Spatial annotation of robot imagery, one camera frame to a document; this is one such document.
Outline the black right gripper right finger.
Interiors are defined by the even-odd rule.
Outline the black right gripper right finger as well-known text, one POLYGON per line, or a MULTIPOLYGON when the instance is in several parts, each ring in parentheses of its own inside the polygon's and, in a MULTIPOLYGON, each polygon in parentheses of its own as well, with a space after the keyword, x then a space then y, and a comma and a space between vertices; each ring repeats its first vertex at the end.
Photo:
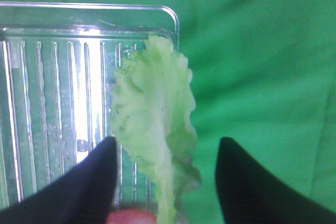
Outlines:
POLYGON ((298 193, 231 137, 222 137, 215 184, 225 223, 335 223, 335 212, 298 193))

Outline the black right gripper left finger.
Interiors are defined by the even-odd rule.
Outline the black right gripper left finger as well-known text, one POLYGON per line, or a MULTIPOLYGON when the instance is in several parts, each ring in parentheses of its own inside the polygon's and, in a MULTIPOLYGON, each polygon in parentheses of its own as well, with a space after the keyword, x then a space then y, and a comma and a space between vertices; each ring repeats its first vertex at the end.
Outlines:
POLYGON ((117 183, 117 143, 106 137, 43 190, 1 211, 1 223, 106 223, 117 183))

